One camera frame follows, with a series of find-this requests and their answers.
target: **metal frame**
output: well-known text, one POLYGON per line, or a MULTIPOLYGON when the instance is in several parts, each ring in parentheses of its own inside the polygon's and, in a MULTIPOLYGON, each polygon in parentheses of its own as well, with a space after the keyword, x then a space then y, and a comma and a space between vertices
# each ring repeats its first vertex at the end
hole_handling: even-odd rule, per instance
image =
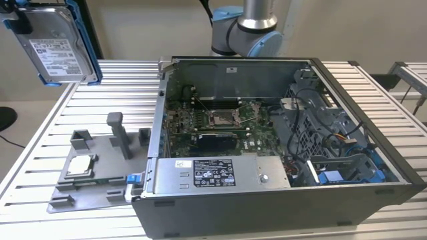
MULTIPOLYGON (((427 181, 427 132, 419 121, 360 67, 345 61, 323 64, 417 175, 427 181)), ((100 65, 104 73, 101 86, 68 86, 1 182, 0 231, 5 236, 14 236, 16 239, 148 240, 129 205, 54 214, 45 211, 69 151, 66 142, 72 130, 82 128, 89 129, 94 135, 110 134, 97 123, 102 123, 108 111, 116 110, 122 111, 126 131, 136 131, 137 127, 152 124, 154 104, 150 101, 157 96, 157 62, 104 60, 100 65)), ((427 190, 404 204, 381 208, 357 226, 220 237, 234 240, 424 239, 427 190)))
POLYGON ((403 81, 427 97, 427 63, 421 62, 401 62, 397 61, 392 65, 388 74, 397 75, 403 81))

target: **hard drive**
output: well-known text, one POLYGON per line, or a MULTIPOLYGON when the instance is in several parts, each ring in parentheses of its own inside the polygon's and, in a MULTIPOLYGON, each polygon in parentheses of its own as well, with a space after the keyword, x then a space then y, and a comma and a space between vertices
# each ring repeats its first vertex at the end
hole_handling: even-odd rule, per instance
POLYGON ((5 25, 17 37, 42 83, 48 86, 98 84, 102 74, 77 6, 20 7, 18 17, 22 22, 5 21, 5 25))

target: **motherboard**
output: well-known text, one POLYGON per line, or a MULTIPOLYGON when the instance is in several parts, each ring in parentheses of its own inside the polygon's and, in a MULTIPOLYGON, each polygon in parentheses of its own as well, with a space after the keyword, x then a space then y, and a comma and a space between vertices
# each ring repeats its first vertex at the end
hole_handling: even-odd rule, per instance
POLYGON ((170 102, 166 108, 168 152, 172 158, 284 156, 261 100, 200 100, 170 102))

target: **robotic arm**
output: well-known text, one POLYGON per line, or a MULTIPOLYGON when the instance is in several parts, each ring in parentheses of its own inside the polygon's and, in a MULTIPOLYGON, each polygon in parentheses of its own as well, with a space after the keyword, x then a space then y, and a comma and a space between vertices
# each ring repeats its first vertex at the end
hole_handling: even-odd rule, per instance
MULTIPOLYGON (((0 19, 16 38, 46 86, 62 83, 100 84, 93 39, 89 38, 78 5, 0 0, 0 19)), ((208 11, 208 1, 201 0, 208 11)), ((209 14, 210 56, 273 57, 282 36, 270 0, 244 0, 244 6, 224 6, 209 14)))
POLYGON ((282 36, 270 0, 244 0, 242 7, 224 6, 212 14, 212 56, 273 57, 282 36))

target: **power supply label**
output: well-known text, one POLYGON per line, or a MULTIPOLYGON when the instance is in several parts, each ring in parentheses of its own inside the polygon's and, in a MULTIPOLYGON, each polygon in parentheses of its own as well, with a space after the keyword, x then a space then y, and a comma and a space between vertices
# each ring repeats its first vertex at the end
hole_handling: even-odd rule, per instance
POLYGON ((204 187, 236 186, 233 161, 230 159, 194 160, 193 185, 204 187))

